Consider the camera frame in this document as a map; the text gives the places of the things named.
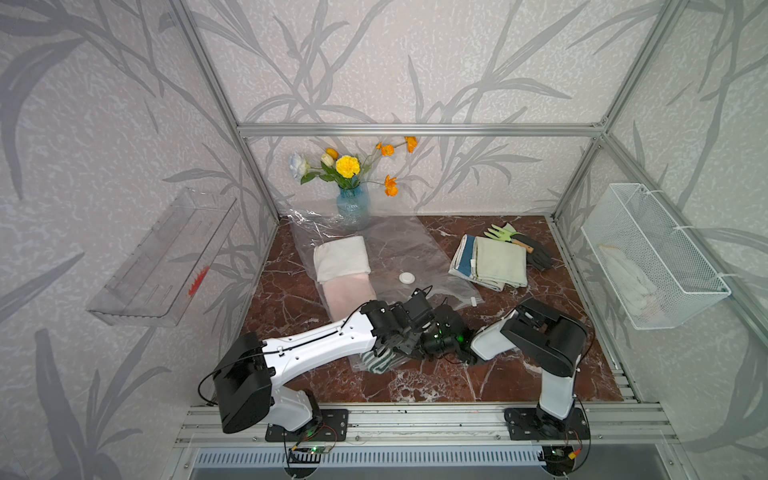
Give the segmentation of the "green white striped towel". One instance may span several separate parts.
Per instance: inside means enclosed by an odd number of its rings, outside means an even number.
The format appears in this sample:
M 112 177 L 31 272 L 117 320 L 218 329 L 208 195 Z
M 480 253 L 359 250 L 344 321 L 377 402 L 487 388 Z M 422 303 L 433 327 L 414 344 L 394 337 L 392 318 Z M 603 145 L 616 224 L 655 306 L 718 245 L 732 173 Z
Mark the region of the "green white striped towel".
M 369 351 L 360 355 L 361 368 L 374 374 L 384 374 L 395 370 L 411 360 L 401 352 L 384 349 L 380 352 Z

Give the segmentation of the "pink fluffy towel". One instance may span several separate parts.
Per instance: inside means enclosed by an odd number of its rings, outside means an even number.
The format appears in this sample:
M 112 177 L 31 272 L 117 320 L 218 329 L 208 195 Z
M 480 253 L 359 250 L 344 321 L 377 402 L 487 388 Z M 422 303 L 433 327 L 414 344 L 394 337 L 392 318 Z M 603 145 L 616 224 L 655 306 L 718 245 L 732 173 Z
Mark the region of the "pink fluffy towel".
M 322 293 L 332 321 L 344 320 L 361 304 L 377 299 L 368 273 L 333 278 L 322 284 Z

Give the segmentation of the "clear plastic vacuum bag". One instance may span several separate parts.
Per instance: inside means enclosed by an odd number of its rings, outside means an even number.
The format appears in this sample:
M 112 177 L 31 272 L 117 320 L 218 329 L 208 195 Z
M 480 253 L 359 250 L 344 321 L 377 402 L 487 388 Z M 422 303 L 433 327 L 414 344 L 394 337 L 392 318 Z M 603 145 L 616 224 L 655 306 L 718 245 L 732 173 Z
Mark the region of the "clear plastic vacuum bag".
M 322 284 L 317 281 L 314 268 L 314 249 L 356 235 L 365 240 L 371 267 L 369 278 L 377 301 L 388 305 L 406 302 L 415 289 L 422 289 L 427 292 L 433 310 L 447 304 L 458 313 L 459 309 L 480 298 L 467 281 L 449 275 L 448 256 L 416 217 L 372 217 L 361 229 L 344 227 L 340 216 L 323 218 L 312 212 L 294 211 L 290 219 L 296 247 L 308 275 L 318 287 L 327 312 Z M 402 284 L 398 279 L 402 272 L 412 273 L 415 282 Z

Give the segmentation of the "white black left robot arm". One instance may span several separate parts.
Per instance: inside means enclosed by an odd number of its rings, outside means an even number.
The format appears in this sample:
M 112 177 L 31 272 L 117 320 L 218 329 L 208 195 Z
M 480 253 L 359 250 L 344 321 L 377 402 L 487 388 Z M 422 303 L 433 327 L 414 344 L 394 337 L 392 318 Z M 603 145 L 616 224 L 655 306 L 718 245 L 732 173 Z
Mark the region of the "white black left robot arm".
M 222 431 L 234 434 L 265 421 L 299 432 L 318 423 L 320 409 L 314 397 L 287 388 L 287 383 L 336 360 L 418 339 L 434 318 L 428 300 L 416 295 L 391 305 L 368 301 L 343 320 L 294 336 L 240 337 L 210 375 Z

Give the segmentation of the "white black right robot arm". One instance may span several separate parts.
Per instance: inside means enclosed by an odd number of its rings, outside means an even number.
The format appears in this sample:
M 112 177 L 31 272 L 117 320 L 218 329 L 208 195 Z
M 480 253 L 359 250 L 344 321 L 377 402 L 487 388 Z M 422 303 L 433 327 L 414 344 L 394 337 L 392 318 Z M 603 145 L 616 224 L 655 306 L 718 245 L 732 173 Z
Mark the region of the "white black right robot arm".
M 469 329 L 456 311 L 441 305 L 422 333 L 419 348 L 430 360 L 452 354 L 467 365 L 488 362 L 508 351 L 522 352 L 542 370 L 540 415 L 564 421 L 574 406 L 575 377 L 587 340 L 581 322 L 529 298 L 478 330 Z

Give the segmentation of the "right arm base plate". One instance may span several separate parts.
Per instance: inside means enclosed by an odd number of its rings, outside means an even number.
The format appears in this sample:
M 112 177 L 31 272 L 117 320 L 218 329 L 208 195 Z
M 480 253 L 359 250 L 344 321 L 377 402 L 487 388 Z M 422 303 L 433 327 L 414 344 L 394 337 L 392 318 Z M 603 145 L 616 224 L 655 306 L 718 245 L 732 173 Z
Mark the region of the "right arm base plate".
M 511 440 L 586 441 L 591 431 L 584 411 L 571 409 L 565 419 L 554 417 L 539 406 L 513 407 L 504 410 L 504 421 Z

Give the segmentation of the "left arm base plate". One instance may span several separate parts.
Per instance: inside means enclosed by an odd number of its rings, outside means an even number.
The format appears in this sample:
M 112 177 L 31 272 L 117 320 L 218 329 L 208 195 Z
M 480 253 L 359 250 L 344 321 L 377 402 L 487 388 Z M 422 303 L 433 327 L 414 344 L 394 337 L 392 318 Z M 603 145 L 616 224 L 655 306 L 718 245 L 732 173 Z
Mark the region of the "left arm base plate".
M 350 411 L 348 409 L 322 408 L 318 418 L 311 420 L 307 425 L 300 427 L 296 431 L 287 431 L 281 426 L 269 424 L 265 441 L 269 443 L 283 441 L 293 443 L 305 441 L 345 441 L 349 426 L 349 414 Z

